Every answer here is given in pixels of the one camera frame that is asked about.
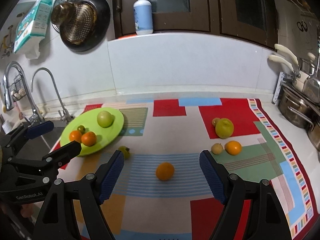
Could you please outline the person's hand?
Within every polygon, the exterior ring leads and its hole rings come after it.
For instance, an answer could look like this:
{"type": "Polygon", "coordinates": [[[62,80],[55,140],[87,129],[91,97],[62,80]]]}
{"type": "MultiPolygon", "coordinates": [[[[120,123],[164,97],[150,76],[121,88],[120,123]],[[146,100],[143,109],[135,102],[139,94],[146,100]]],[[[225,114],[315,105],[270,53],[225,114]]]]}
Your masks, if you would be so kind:
{"type": "MultiPolygon", "coordinates": [[[[4,203],[1,203],[1,210],[4,214],[7,213],[7,206],[4,203]]],[[[29,218],[34,213],[34,205],[33,204],[23,204],[20,210],[22,217],[29,218]]]]}

